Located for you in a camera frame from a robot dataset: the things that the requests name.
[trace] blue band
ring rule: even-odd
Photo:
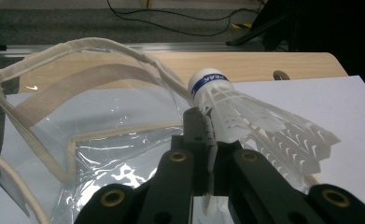
[[[196,95],[196,92],[205,84],[207,84],[208,82],[211,81],[215,81],[215,80],[225,80],[225,81],[229,81],[225,76],[218,74],[218,73],[214,73],[214,74],[208,74],[203,76],[200,80],[198,80],[196,82],[196,84],[194,84],[193,88],[191,89],[191,97],[194,98],[194,96]]]

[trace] shuttlecock cork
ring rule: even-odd
[[[236,91],[217,69],[196,72],[189,83],[195,106],[211,121],[215,139],[262,153],[292,185],[320,172],[319,161],[340,142],[331,132],[274,105]]]

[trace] white paper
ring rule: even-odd
[[[360,77],[245,82],[234,88],[335,133],[342,142],[321,162],[318,177],[365,202],[365,84]],[[0,188],[1,223],[29,223],[29,219]]]

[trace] wire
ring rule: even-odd
[[[160,27],[162,29],[165,29],[165,30],[168,30],[168,31],[172,31],[172,32],[176,32],[176,33],[179,33],[179,34],[183,34],[183,35],[195,35],[195,36],[214,36],[214,35],[220,35],[220,34],[225,33],[228,30],[228,28],[229,28],[229,26],[231,24],[232,16],[234,14],[238,13],[238,12],[248,11],[248,12],[254,12],[254,13],[257,13],[258,14],[258,11],[256,11],[256,10],[247,9],[247,8],[240,8],[240,9],[234,10],[228,16],[224,16],[224,17],[216,18],[216,19],[205,19],[205,18],[192,17],[192,16],[188,16],[188,15],[185,15],[185,14],[177,13],[177,12],[171,12],[171,11],[166,11],[166,10],[158,10],[158,9],[139,9],[139,10],[131,11],[131,12],[119,12],[119,11],[116,11],[115,9],[113,9],[112,6],[110,6],[109,0],[106,0],[106,2],[108,4],[108,6],[109,6],[109,9],[112,10],[113,14],[115,14],[116,17],[118,17],[118,18],[120,18],[122,20],[125,20],[125,21],[140,21],[140,22],[147,23],[147,24],[151,24],[151,25]],[[166,14],[172,14],[172,15],[177,15],[177,16],[181,16],[181,17],[186,17],[186,18],[189,18],[189,19],[197,20],[197,21],[222,21],[222,20],[228,19],[228,24],[226,25],[226,27],[223,30],[221,30],[219,32],[216,32],[216,33],[213,33],[213,34],[210,34],[210,35],[203,35],[203,34],[194,34],[194,33],[188,33],[188,32],[184,32],[184,31],[179,31],[177,29],[173,29],[173,28],[170,28],[170,27],[166,27],[166,26],[160,25],[160,24],[158,24],[156,22],[152,22],[152,21],[144,21],[144,20],[139,20],[139,19],[131,19],[131,18],[125,18],[125,17],[120,16],[120,14],[121,15],[130,15],[130,14],[139,13],[139,12],[161,12],[161,13],[166,13]]]

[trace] white shuttlecock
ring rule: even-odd
[[[236,91],[217,69],[195,73],[189,91],[194,105],[210,118],[217,141],[239,140],[244,148],[257,150],[294,187],[305,175],[319,173],[319,161],[340,142],[307,119]]]

